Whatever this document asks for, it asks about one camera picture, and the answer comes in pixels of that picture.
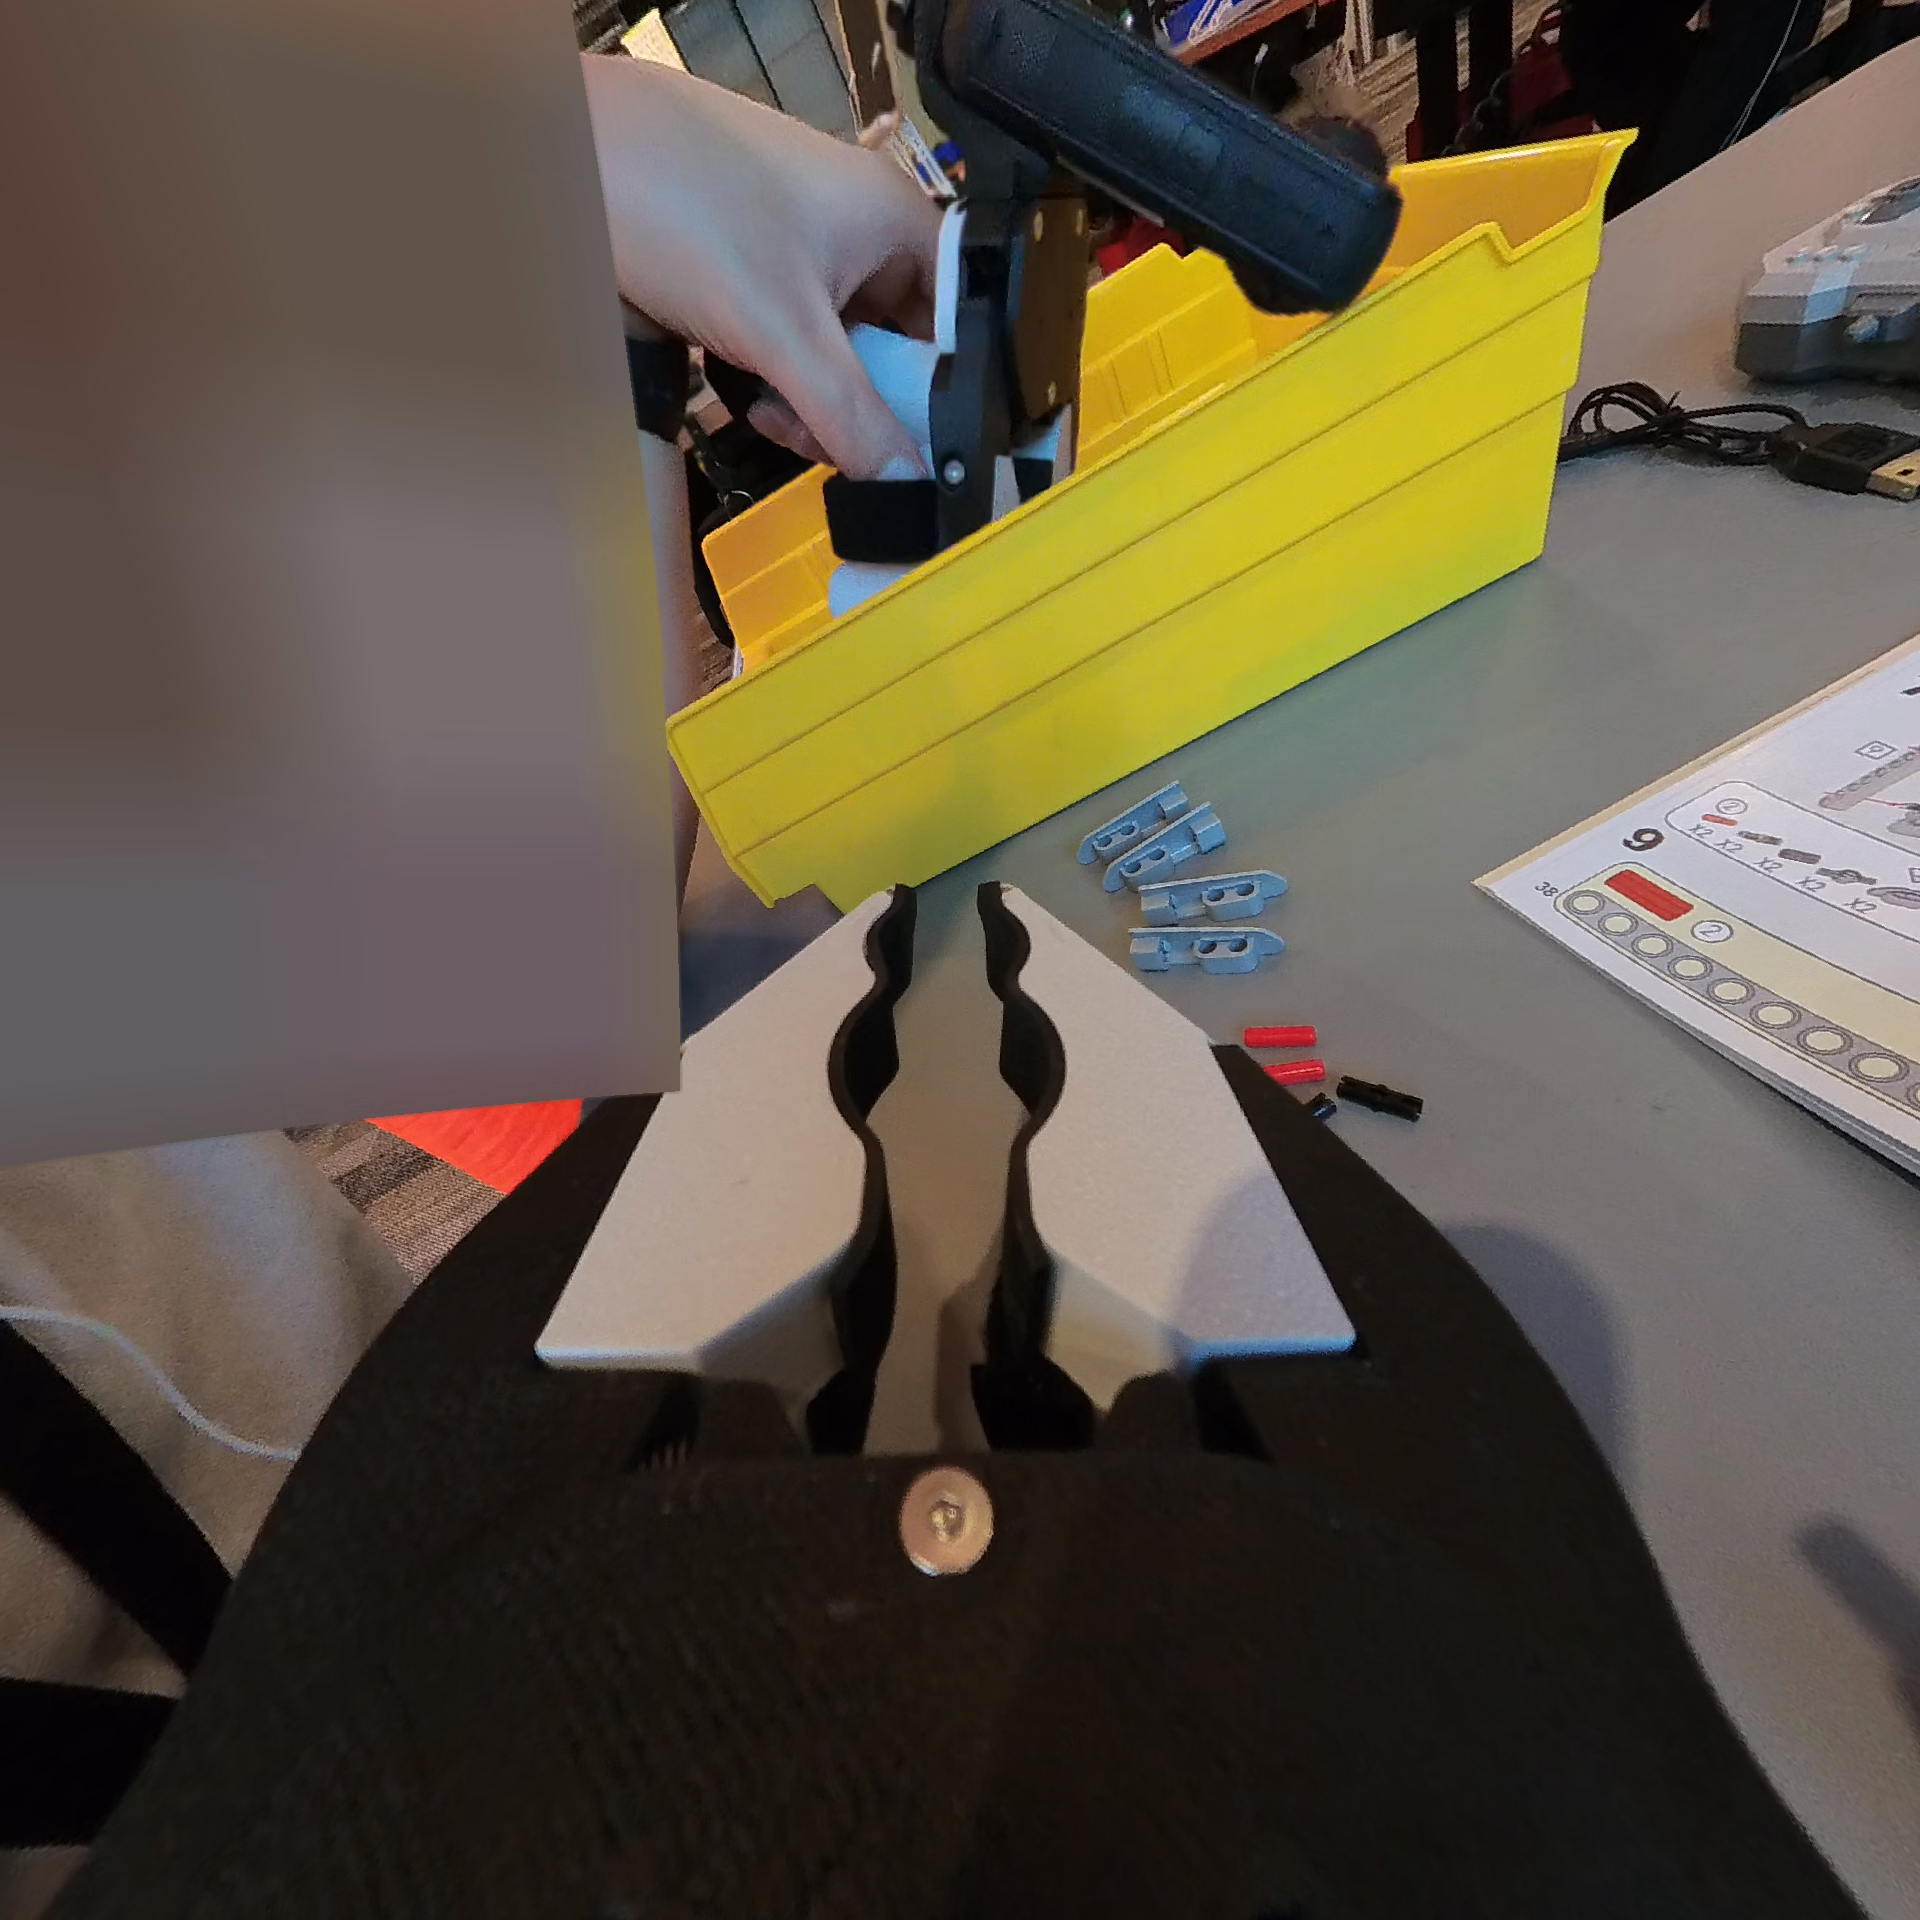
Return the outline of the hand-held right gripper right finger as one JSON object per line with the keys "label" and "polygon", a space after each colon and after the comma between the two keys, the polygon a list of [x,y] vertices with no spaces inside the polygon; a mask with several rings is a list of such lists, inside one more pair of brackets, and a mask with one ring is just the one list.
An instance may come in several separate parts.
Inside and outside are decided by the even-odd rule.
{"label": "hand-held right gripper right finger", "polygon": [[1347,1353],[1352,1320],[1205,1030],[1015,886],[976,890],[1024,1106],[976,1417],[1080,1449],[1140,1375]]}

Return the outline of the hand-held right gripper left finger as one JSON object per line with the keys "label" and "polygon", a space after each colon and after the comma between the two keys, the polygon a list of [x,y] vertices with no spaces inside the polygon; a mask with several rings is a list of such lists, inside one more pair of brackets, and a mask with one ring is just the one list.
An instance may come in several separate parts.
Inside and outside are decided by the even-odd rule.
{"label": "hand-held right gripper left finger", "polygon": [[898,1070],[916,890],[846,912],[680,1052],[536,1356],[768,1385],[854,1456],[896,1317],[870,1116]]}

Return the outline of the yellow plastic bin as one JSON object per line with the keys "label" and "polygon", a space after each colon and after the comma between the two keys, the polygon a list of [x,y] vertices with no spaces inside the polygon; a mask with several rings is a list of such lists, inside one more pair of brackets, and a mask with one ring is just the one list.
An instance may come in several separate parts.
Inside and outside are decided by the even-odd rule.
{"label": "yellow plastic bin", "polygon": [[746,668],[666,738],[733,872],[935,877],[1535,560],[1630,141],[1402,167],[1328,320],[1143,253],[1087,295],[1074,473],[840,617],[819,470],[712,533]]}

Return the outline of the grey desk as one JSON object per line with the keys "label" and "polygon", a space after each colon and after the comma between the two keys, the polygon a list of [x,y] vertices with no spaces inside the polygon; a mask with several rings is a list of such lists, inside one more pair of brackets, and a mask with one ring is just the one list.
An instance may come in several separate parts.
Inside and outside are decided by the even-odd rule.
{"label": "grey desk", "polygon": [[1571,466],[1510,577],[928,881],[876,1112],[900,1233],[874,1437],[974,1437],[1016,1104],[974,893],[1107,953],[1079,834],[1159,778],[1288,877],[1287,950],[1159,992],[1316,1023],[1424,1096],[1339,1135],[1477,1264],[1639,1509],[1722,1697],[1874,1914],[1916,1914],[1916,1184],[1475,889],[1916,634],[1916,504],[1655,453]]}

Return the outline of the person's left hand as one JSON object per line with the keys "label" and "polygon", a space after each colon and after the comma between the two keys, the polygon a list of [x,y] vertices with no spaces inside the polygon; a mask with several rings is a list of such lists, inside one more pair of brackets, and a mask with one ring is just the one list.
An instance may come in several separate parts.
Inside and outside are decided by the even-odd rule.
{"label": "person's left hand", "polygon": [[885,153],[662,63],[586,54],[619,295],[757,374],[752,428],[854,480],[924,473],[847,343],[932,330],[944,214]]}

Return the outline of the red object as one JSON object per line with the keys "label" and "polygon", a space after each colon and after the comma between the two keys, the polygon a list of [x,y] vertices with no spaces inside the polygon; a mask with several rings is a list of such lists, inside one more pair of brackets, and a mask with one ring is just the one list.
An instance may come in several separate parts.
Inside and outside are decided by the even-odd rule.
{"label": "red object", "polygon": [[370,1125],[464,1177],[512,1193],[568,1140],[586,1117],[579,1096],[512,1106],[424,1110],[375,1117]]}

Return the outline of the blue Lego beam bottom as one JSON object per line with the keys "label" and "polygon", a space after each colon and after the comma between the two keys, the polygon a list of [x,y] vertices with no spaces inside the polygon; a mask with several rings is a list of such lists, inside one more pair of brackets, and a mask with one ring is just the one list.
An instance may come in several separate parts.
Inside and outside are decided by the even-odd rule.
{"label": "blue Lego beam bottom", "polygon": [[1140,973],[1196,968],[1211,975],[1252,973],[1284,950],[1263,926],[1132,927],[1130,959]]}

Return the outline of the blue lego beam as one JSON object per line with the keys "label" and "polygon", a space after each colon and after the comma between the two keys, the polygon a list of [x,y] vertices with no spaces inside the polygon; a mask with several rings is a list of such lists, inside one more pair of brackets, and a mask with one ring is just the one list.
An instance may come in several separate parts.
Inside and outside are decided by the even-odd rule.
{"label": "blue lego beam", "polygon": [[1135,848],[1123,849],[1108,863],[1101,889],[1107,893],[1116,893],[1120,889],[1138,893],[1148,884],[1163,881],[1196,856],[1222,848],[1224,840],[1228,832],[1219,820],[1216,809],[1211,801],[1203,801],[1148,834]]}
{"label": "blue lego beam", "polygon": [[1197,920],[1252,920],[1266,912],[1270,900],[1283,898],[1287,889],[1287,877],[1272,870],[1173,877],[1140,889],[1138,913],[1140,922],[1152,927]]}
{"label": "blue lego beam", "polygon": [[1114,863],[1116,858],[1127,856],[1155,832],[1160,832],[1166,825],[1181,817],[1187,809],[1189,800],[1184,785],[1179,782],[1167,782],[1127,807],[1123,814],[1108,817],[1101,828],[1095,828],[1079,844],[1077,862],[1080,865]]}
{"label": "blue lego beam", "polygon": [[1132,927],[1130,959],[1140,973],[1196,968],[1211,975],[1252,973],[1284,950],[1263,926]]}

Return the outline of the blue Lego beam top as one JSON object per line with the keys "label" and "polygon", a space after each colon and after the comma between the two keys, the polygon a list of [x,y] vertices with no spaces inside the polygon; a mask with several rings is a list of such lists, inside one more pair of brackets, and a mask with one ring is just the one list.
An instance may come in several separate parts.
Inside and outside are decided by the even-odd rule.
{"label": "blue Lego beam top", "polygon": [[1116,858],[1127,856],[1155,832],[1160,832],[1166,825],[1181,817],[1187,809],[1189,800],[1184,785],[1179,782],[1167,782],[1127,807],[1123,814],[1108,817],[1101,828],[1095,828],[1079,844],[1077,862],[1080,865],[1114,863]]}

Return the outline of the person's light clothing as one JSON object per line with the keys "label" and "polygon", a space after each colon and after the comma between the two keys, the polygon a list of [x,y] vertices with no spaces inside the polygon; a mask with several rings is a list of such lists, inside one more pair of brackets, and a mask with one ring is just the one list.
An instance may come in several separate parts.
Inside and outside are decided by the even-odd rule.
{"label": "person's light clothing", "polygon": [[[4,1168],[4,1304],[115,1328],[235,1434],[299,1449],[411,1281],[280,1133]],[[205,1437],[110,1338],[26,1334],[238,1570],[290,1462]],[[4,1673],[175,1692],[162,1655],[4,1501]]]}

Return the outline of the black wrist band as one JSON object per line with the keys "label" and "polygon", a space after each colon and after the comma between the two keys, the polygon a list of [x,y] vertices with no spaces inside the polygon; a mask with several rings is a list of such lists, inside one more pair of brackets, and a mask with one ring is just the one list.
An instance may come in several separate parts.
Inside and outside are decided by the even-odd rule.
{"label": "black wrist band", "polygon": [[630,405],[637,432],[666,445],[680,440],[688,396],[691,351],[680,338],[623,330]]}

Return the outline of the instruction booklet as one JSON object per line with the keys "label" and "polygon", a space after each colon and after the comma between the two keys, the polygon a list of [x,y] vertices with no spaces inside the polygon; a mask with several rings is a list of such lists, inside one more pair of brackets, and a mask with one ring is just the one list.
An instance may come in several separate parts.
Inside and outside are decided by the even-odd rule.
{"label": "instruction booklet", "polygon": [[1916,1173],[1916,770],[1908,638],[1479,886]]}

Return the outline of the grey remote control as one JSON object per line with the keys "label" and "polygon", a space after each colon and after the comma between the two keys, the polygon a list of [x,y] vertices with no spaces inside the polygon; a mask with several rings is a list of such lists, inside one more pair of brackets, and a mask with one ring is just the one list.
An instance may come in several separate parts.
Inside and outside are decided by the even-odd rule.
{"label": "grey remote control", "polygon": [[1765,253],[1734,367],[1762,382],[1917,380],[1917,178],[1887,182]]}

